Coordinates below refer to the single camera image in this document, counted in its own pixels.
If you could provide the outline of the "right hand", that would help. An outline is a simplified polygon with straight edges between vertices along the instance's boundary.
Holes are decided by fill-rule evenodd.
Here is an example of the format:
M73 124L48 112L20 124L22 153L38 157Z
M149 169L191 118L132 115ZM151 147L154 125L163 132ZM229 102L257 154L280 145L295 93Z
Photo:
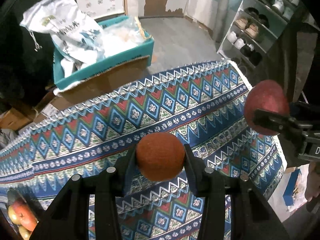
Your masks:
M310 162L309 164L309 173L307 177L305 198L310 202L313 198L317 198L319 195L319 174L316 172L316 162Z

